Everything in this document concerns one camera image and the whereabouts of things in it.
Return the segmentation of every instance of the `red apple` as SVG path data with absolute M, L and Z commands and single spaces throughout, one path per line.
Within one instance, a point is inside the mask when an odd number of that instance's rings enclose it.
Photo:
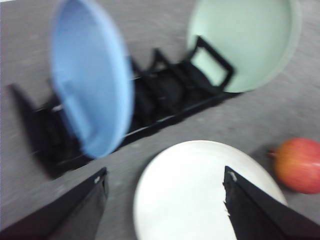
M 272 153 L 277 178 L 289 188 L 320 193 L 320 143 L 303 137 L 286 140 Z

